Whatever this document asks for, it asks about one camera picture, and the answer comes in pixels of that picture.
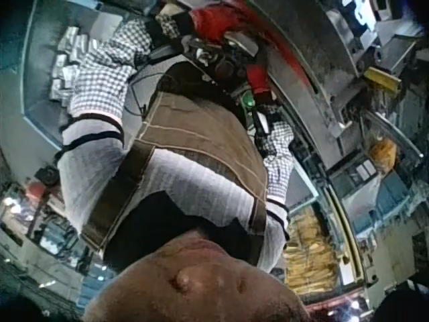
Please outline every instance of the glove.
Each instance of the glove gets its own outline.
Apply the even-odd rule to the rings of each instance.
[[[247,65],[247,81],[252,89],[253,95],[270,93],[267,69],[262,65]]]
[[[225,32],[242,30],[245,23],[240,13],[226,5],[215,5],[190,12],[195,32],[203,39],[219,43]]]

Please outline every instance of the checkered sleeve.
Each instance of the checkered sleeve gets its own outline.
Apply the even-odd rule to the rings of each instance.
[[[179,35],[171,17],[156,19],[170,38]],[[69,113],[101,113],[116,120],[122,118],[127,81],[136,73],[135,62],[143,62],[152,48],[152,38],[142,19],[127,22],[115,35],[86,55],[74,83]]]
[[[294,158],[289,144],[294,139],[290,125],[284,120],[278,105],[260,105],[258,110],[267,118],[270,133],[257,131],[255,145],[263,157],[268,172],[268,196],[283,204],[286,201],[289,178],[294,168]]]

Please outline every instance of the green light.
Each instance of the green light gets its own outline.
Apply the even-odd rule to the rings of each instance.
[[[241,104],[245,109],[252,109],[255,107],[255,99],[253,99],[253,94],[250,90],[245,91],[243,95],[241,95]]]

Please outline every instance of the orange object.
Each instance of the orange object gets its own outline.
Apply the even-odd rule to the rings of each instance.
[[[28,184],[25,190],[25,195],[32,203],[38,203],[45,190],[46,186],[43,183],[40,181],[33,181]]]
[[[374,161],[376,167],[386,175],[395,166],[396,152],[396,144],[393,141],[384,138],[371,148],[369,155]]]

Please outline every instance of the black stripe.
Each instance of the black stripe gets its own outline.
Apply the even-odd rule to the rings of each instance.
[[[285,237],[286,241],[288,242],[290,240],[290,237],[289,237],[289,234],[286,233],[286,229],[284,229],[284,221],[283,221],[283,219],[280,218],[279,216],[277,216],[275,213],[273,213],[270,210],[267,210],[267,215],[269,215],[272,219],[274,219],[275,221],[277,221],[282,226],[284,237]]]
[[[83,119],[98,119],[100,121],[104,121],[106,123],[109,123],[116,127],[118,131],[121,132],[122,137],[124,136],[123,128],[121,124],[116,122],[114,119],[107,115],[102,115],[98,113],[85,113],[82,115],[79,115],[78,117],[73,117],[66,125],[60,126],[60,131],[64,132],[66,129],[68,129],[71,125],[75,124],[76,122],[82,121]]]
[[[101,133],[86,134],[85,136],[81,136],[80,138],[75,139],[72,143],[68,144],[67,146],[64,146],[62,150],[55,155],[54,162],[55,164],[57,164],[58,161],[60,161],[61,157],[66,152],[72,151],[85,143],[107,139],[107,138],[118,139],[119,141],[122,142],[122,145],[123,145],[123,136],[115,131],[104,131]]]
[[[256,199],[253,200],[253,206],[252,206],[252,212],[250,213],[250,218],[249,218],[249,228],[253,230],[253,220],[255,219],[256,216]]]
[[[267,198],[267,202],[268,203],[273,203],[274,205],[279,206],[280,208],[284,209],[287,213],[289,213],[289,209],[283,203],[280,203],[277,200],[273,200],[273,199],[270,199],[270,198]]]

